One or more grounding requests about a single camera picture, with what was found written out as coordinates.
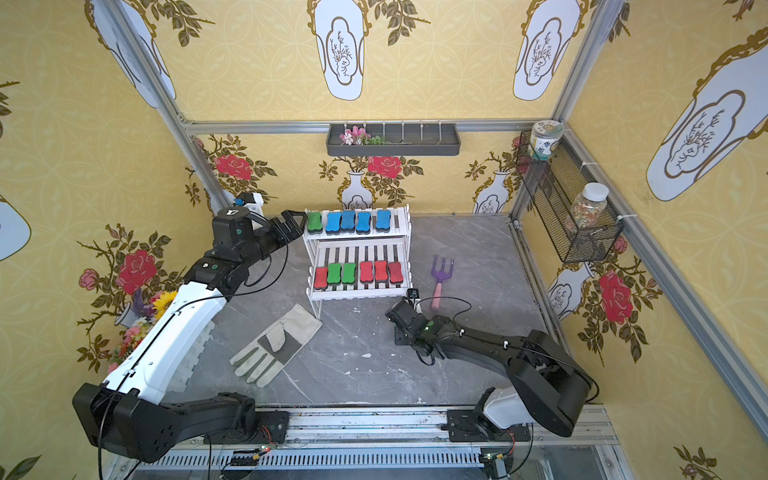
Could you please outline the blue eraser top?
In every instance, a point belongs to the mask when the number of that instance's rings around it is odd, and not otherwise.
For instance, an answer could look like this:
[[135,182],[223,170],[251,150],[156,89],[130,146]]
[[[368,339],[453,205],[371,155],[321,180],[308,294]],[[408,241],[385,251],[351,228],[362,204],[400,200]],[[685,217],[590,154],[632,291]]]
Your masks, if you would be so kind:
[[391,211],[380,209],[376,211],[376,221],[374,228],[377,232],[389,232],[391,230]]
[[341,212],[340,231],[352,232],[355,230],[356,212],[354,210],[344,210]]
[[325,232],[328,235],[336,235],[341,231],[341,212],[329,212],[327,214]]
[[356,215],[355,232],[359,235],[368,235],[371,232],[371,213],[360,211]]

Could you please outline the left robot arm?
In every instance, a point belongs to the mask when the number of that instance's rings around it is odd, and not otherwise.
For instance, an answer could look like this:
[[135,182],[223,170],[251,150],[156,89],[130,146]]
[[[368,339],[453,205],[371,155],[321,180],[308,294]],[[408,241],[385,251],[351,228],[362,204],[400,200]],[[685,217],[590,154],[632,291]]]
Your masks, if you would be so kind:
[[220,393],[182,403],[163,398],[200,335],[248,279],[250,267],[300,238],[306,223],[306,213],[292,210],[272,219],[243,206],[216,214],[212,249],[187,272],[147,337],[101,384],[85,383],[73,397],[86,437],[99,452],[150,464],[194,437],[241,441],[260,434],[255,402],[245,395]]

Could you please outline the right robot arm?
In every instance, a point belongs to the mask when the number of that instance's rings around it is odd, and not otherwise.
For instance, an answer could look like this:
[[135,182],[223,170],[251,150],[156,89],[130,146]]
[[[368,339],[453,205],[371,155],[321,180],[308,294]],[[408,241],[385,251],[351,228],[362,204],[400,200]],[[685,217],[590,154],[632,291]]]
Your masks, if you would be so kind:
[[548,334],[504,336],[468,328],[448,317],[425,317],[400,299],[386,312],[402,345],[419,358],[460,360],[505,376],[511,385],[487,389],[471,411],[451,410],[453,442],[494,441],[518,425],[539,425],[570,437],[594,380]]

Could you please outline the white two-tier slatted shelf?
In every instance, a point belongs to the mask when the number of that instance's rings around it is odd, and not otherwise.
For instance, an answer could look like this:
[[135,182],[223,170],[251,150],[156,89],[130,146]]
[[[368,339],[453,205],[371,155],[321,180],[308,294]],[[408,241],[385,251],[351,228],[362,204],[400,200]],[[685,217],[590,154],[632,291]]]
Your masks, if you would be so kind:
[[[391,211],[391,230],[389,232],[377,232],[374,228],[376,211],[388,209]],[[341,232],[336,235],[328,235],[325,232],[327,214],[329,212],[342,212],[344,210],[322,210],[324,230],[320,234],[309,234],[307,224],[305,226],[303,241],[309,260],[309,278],[306,295],[315,316],[322,313],[323,303],[331,300],[351,300],[366,298],[384,298],[404,296],[412,287],[412,275],[410,273],[410,247],[412,237],[412,219],[410,207],[380,208],[380,209],[354,209],[356,215],[360,211],[371,213],[371,232],[368,235],[359,235],[354,231]],[[376,282],[363,284],[359,281],[358,264],[362,261],[400,262],[402,264],[404,282],[394,285],[389,282]],[[314,270],[316,267],[327,267],[330,263],[355,263],[356,282],[351,285],[329,285],[326,290],[313,289]]]

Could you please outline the green eraser top left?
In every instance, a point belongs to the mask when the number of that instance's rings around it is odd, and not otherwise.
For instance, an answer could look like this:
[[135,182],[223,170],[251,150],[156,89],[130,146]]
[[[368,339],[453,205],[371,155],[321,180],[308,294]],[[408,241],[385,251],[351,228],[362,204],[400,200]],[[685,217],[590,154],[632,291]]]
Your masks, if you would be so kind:
[[307,214],[307,232],[309,234],[320,234],[324,230],[322,213],[311,211]]

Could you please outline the green eraser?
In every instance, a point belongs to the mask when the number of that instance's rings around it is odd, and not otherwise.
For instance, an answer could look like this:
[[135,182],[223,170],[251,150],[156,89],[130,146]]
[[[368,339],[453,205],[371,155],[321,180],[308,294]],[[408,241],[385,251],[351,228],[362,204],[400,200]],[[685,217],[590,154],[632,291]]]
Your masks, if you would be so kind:
[[356,282],[357,265],[355,263],[344,263],[342,268],[341,283],[351,285]]
[[311,211],[307,214],[307,232],[309,234],[320,234],[324,230],[322,213]]
[[327,283],[329,285],[338,285],[341,283],[342,265],[340,263],[330,263],[327,266]]

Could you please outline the red eraser bottom left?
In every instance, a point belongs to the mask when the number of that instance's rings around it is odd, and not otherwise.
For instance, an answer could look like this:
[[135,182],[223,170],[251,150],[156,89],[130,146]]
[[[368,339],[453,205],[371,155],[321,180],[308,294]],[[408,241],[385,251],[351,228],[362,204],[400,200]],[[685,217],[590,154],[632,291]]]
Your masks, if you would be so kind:
[[314,270],[313,289],[324,291],[328,287],[328,268],[316,267]]

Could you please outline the red eraser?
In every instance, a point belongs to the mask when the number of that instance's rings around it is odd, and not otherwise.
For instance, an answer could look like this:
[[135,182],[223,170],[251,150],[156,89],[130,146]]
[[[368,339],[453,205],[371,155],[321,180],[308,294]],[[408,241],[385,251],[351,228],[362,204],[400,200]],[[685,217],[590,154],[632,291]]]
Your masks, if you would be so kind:
[[388,263],[386,261],[374,262],[374,279],[376,282],[387,282],[388,275]]
[[404,282],[402,264],[400,262],[389,262],[387,264],[388,280],[391,284],[401,285]]
[[374,281],[374,264],[371,261],[362,261],[358,264],[359,281],[369,284]]
[[324,291],[328,287],[328,268],[316,267],[314,270],[313,289]]

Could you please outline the red eraser bottom right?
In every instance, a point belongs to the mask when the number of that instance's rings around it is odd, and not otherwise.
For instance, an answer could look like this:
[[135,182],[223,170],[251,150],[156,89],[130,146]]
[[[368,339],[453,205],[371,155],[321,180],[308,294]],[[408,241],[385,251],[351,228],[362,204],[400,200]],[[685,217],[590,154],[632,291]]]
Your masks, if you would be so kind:
[[389,262],[387,264],[388,280],[391,284],[401,285],[404,282],[402,264],[400,262]]

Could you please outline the white grey work glove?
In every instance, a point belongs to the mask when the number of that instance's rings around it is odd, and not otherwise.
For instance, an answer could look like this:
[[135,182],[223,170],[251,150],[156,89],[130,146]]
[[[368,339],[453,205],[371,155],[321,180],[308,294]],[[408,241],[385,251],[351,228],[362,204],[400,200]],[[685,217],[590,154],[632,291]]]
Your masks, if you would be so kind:
[[230,359],[235,375],[267,386],[321,327],[319,319],[296,304]]

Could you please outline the pink artificial flowers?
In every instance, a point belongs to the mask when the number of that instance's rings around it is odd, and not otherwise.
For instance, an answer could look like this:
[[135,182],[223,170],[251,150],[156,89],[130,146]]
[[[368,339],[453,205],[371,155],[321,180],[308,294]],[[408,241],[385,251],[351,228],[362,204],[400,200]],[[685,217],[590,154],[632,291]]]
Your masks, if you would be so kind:
[[343,145],[385,145],[386,140],[382,135],[371,135],[364,127],[352,126],[346,128],[339,139]]

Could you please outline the colourful flower bouquet basket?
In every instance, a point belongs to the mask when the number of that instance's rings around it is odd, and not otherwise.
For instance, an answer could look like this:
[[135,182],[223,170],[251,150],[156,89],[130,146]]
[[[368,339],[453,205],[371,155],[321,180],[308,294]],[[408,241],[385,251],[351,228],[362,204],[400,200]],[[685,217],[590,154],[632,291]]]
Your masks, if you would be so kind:
[[161,291],[152,298],[151,304],[144,308],[144,312],[147,312],[147,315],[135,320],[122,334],[122,340],[119,346],[113,351],[110,357],[110,364],[107,370],[108,373],[112,373],[116,370],[142,343],[154,325],[172,305],[177,294],[178,291]]

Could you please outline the clear jar white lid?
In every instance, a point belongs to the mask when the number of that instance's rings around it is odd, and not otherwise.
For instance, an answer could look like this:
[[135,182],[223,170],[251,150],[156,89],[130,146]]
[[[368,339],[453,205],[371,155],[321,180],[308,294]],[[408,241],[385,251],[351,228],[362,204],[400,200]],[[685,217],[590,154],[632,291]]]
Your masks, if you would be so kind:
[[587,183],[575,197],[566,218],[566,228],[569,232],[592,228],[598,224],[602,212],[607,206],[609,189],[599,182]]

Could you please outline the jar with patterned label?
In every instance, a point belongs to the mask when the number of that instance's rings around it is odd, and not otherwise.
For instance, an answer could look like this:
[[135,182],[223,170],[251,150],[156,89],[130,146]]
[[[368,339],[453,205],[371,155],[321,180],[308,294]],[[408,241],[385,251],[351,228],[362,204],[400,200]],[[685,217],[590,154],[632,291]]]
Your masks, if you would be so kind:
[[558,147],[564,134],[564,125],[556,120],[540,120],[533,124],[529,136],[529,156],[547,161]]

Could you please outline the metal base rail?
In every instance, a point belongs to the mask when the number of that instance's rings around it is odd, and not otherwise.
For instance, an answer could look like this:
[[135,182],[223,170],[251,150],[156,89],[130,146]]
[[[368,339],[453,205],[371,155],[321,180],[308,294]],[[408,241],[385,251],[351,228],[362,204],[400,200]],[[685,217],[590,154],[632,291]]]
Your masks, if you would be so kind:
[[244,443],[186,440],[160,460],[110,460],[107,479],[187,472],[193,479],[243,479],[262,472],[394,469],[480,470],[490,479],[630,479],[633,473],[606,410],[588,405],[573,434],[535,423],[482,435],[468,405],[260,408],[266,429]]

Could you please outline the dark grey wall tray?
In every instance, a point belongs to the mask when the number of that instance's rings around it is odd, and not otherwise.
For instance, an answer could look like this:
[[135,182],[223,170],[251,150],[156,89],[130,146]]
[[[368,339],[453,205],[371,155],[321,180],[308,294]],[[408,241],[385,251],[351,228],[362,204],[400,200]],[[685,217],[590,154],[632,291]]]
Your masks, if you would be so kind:
[[[343,145],[339,135],[352,126],[382,135],[385,145]],[[457,125],[444,121],[360,121],[331,123],[326,149],[334,157],[456,156],[462,145]]]

